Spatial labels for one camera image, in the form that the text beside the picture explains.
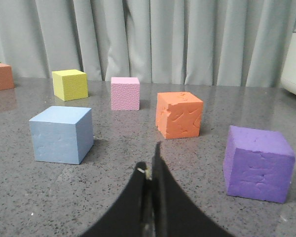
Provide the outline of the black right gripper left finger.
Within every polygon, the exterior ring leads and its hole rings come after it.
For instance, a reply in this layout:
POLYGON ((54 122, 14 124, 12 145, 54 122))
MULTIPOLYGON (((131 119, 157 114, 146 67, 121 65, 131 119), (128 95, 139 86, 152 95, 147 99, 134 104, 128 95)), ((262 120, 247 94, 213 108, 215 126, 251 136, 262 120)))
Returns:
POLYGON ((141 214, 146 163, 138 162, 135 170, 115 203, 83 237, 140 237, 141 214))

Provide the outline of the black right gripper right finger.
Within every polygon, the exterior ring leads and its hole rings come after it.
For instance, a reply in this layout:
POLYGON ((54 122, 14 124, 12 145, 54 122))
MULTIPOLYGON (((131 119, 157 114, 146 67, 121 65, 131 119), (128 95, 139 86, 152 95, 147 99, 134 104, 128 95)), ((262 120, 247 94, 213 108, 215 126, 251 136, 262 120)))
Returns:
POLYGON ((184 193, 160 155, 152 158, 152 203, 157 237, 230 237, 184 193))

